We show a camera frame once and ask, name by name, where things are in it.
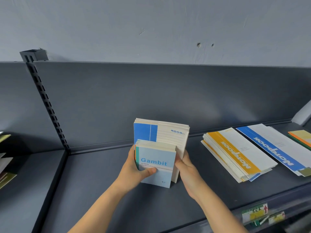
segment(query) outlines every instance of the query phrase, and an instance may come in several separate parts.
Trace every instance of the blue and white notebook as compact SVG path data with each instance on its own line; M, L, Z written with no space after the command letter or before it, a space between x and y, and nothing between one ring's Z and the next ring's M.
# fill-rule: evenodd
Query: blue and white notebook
M263 124L237 128L298 176L311 175L311 151Z
M134 122L134 144L136 144L138 139L172 144L176 146L176 153L182 159L189 129L190 127L185 124L137 118ZM174 166L171 180L175 183L177 182L178 174L179 170Z
M135 161L140 171L155 167L157 172L142 180L142 183L169 188L174 168L176 146L161 142L137 140Z

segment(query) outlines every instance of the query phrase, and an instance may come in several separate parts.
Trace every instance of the price label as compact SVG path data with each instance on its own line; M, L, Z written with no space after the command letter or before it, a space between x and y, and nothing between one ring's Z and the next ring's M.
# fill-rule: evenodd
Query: price label
M269 218L269 225L273 224L273 223L276 223L276 222L280 222L282 220L285 219L285 212L280 212L280 213L277 213L275 215L272 215L270 218Z
M260 218L268 213L268 204L261 204L242 212L243 223Z

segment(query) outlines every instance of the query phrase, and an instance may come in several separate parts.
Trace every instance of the person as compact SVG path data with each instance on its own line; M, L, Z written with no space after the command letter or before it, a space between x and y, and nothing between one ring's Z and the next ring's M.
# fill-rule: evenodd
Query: person
M112 214L122 197L135 188L144 178L156 172L154 167L138 171L134 156L134 146L132 146L117 179L68 233L99 233L107 230ZM247 232L222 200L201 178L186 150L182 160L176 155L175 165L180 170L180 177L188 194L204 211L213 232Z

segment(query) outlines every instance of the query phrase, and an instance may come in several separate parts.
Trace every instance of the hand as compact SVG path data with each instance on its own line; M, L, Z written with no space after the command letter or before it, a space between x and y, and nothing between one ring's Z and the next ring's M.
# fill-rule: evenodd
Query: hand
M199 203L198 192L201 186L206 185L196 167L192 164L189 158L188 151L185 150L183 160L176 155L175 165L180 170L180 177L185 188L191 198Z
M143 171L138 171L135 164L134 145L128 152L128 157L115 180L114 185L117 186L123 194L126 194L131 189L136 187L143 179L156 173L156 168L146 168Z

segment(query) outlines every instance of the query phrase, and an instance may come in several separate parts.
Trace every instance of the stack of notebooks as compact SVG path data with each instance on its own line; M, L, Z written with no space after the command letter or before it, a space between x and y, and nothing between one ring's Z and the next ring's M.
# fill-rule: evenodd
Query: stack of notebooks
M11 135L1 135L2 133L3 132L0 132L0 145L2 141L11 136ZM16 174L4 172L6 166L13 159L12 157L3 158L5 154L6 153L0 153L0 189L16 176Z
M135 143L135 161L140 171L155 167L157 172L142 183L170 187L176 156L176 145L138 139Z
M176 154L182 159L189 135L189 126L178 123L135 119L134 144L138 140L174 145ZM173 165L171 180L177 182L179 170Z
M237 129L296 175L311 175L310 150L274 128L263 124L239 127Z
M208 132L201 142L238 183L253 181L277 165L233 128Z
M303 145L305 148L311 150L311 133L305 130L288 132L289 137Z

